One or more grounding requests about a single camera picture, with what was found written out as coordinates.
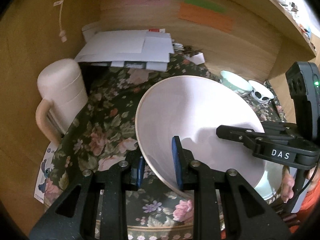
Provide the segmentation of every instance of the hand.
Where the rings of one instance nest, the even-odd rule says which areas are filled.
[[[307,179],[310,179],[315,171],[315,167],[312,168],[307,175]],[[318,168],[316,175],[314,176],[312,182],[310,183],[308,187],[308,191],[311,191],[315,188],[316,184],[318,183],[318,180],[320,178],[320,168]],[[283,172],[282,172],[282,183],[281,183],[281,198],[284,203],[287,203],[287,201],[293,197],[293,188],[294,186],[294,178],[290,175],[288,167],[284,166]]]

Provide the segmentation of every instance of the bowl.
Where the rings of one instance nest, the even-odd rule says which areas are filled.
[[[251,96],[261,104],[268,103],[271,99],[275,98],[274,94],[259,82],[249,80],[250,85],[253,87]]]
[[[253,187],[264,173],[264,161],[243,144],[217,137],[230,125],[264,132],[250,106],[222,84],[197,76],[175,76],[153,85],[142,97],[135,117],[140,150],[153,172],[173,191],[179,190],[172,158],[172,137],[211,169],[236,169]]]
[[[222,76],[221,84],[230,88],[239,96],[244,97],[252,91],[252,86],[249,82],[239,75],[226,70],[221,71],[220,74]]]

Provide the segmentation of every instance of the beige handle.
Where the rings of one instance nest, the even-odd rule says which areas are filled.
[[[48,112],[51,107],[52,101],[42,99],[36,110],[36,123],[47,139],[58,147],[61,142],[61,135],[48,120]]]

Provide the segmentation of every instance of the white cord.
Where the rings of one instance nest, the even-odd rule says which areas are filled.
[[[62,0],[62,3],[60,5],[60,12],[59,12],[59,28],[60,28],[59,36],[61,38],[61,41],[65,42],[65,41],[67,41],[66,31],[62,29],[62,23],[61,23],[63,2],[64,2],[64,0]]]

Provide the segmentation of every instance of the screw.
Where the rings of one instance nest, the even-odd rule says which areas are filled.
[[[127,161],[120,161],[119,162],[119,166],[122,167],[122,168],[128,166],[128,164],[129,163]]]
[[[89,170],[89,169],[86,169],[86,170],[82,171],[82,175],[83,175],[83,176],[85,176],[85,177],[90,176],[90,175],[91,175],[91,173],[92,173],[92,171],[91,171],[91,170]]]
[[[197,160],[193,160],[190,162],[192,167],[199,167],[200,166],[200,161]]]
[[[236,171],[235,169],[229,169],[229,170],[227,170],[227,173],[230,176],[236,176],[238,174],[238,171]]]

